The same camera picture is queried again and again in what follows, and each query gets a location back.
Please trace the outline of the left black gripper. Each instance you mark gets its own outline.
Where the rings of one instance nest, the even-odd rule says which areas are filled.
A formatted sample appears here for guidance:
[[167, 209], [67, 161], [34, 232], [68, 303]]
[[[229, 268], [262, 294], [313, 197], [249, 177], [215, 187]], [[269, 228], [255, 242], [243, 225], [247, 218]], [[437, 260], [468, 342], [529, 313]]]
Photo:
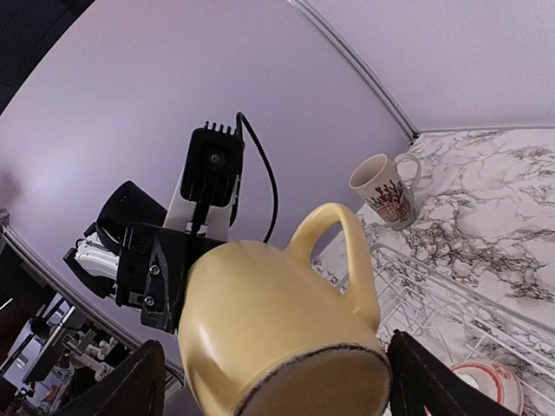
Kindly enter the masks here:
[[185, 303], [189, 270], [222, 243], [156, 225], [131, 224], [119, 255], [116, 304], [142, 308], [142, 324], [174, 333]]

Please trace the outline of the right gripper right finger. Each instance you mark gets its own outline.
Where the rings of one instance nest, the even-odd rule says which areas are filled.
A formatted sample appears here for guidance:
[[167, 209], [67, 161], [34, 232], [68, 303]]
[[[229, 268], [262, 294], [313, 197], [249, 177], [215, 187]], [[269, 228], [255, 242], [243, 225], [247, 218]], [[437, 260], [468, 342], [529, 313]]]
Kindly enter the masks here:
[[461, 380], [405, 331], [394, 331], [387, 356], [393, 371], [389, 398], [393, 416], [512, 414]]

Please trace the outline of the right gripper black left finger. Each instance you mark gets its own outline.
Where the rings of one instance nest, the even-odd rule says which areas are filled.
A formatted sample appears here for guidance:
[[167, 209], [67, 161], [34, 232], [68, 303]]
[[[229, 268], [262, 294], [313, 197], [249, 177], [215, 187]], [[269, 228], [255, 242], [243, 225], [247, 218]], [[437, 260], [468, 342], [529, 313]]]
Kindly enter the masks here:
[[165, 385], [163, 347], [158, 341], [149, 340], [103, 381], [55, 413], [74, 416], [161, 415]]

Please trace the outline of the white red patterned teacup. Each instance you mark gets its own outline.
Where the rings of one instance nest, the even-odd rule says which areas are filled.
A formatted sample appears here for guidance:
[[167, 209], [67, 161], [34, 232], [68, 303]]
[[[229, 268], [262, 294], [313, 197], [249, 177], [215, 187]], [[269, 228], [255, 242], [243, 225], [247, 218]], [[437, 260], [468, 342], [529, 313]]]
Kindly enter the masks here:
[[523, 413], [522, 384], [507, 366], [497, 361], [471, 359], [451, 366], [451, 370], [468, 385], [513, 413], [517, 415]]

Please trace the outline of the yellow ceramic cup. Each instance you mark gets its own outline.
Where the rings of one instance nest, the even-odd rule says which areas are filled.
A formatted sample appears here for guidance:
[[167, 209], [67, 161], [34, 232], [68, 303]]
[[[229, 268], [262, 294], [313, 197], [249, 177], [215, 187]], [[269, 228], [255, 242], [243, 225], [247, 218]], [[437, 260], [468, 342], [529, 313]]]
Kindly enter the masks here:
[[[345, 291], [310, 263], [333, 224], [345, 236]], [[205, 415], [380, 415], [392, 383], [380, 318], [358, 217], [322, 205], [284, 250], [227, 243], [192, 266], [178, 329], [187, 384]]]

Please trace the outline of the tall shell patterned mug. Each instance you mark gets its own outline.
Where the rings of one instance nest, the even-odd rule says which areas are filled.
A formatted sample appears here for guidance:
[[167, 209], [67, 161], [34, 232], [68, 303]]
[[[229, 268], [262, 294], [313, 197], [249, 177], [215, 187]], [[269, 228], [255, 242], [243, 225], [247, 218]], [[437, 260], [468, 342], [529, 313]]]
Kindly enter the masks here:
[[[409, 185], [398, 172], [401, 162], [415, 163], [415, 175]], [[377, 154], [364, 160], [351, 174], [349, 188], [354, 191], [391, 229], [409, 227], [418, 216], [414, 191], [421, 178], [421, 162], [402, 153], [391, 160]]]

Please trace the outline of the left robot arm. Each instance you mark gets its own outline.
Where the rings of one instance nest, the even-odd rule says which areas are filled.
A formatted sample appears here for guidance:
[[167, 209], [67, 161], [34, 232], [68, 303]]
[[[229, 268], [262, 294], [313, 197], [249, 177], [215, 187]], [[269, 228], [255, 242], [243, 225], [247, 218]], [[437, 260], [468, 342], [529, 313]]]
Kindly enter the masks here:
[[141, 324], [172, 334], [185, 304], [189, 270], [221, 242], [165, 228], [166, 214], [127, 181], [63, 260], [97, 297], [139, 309]]

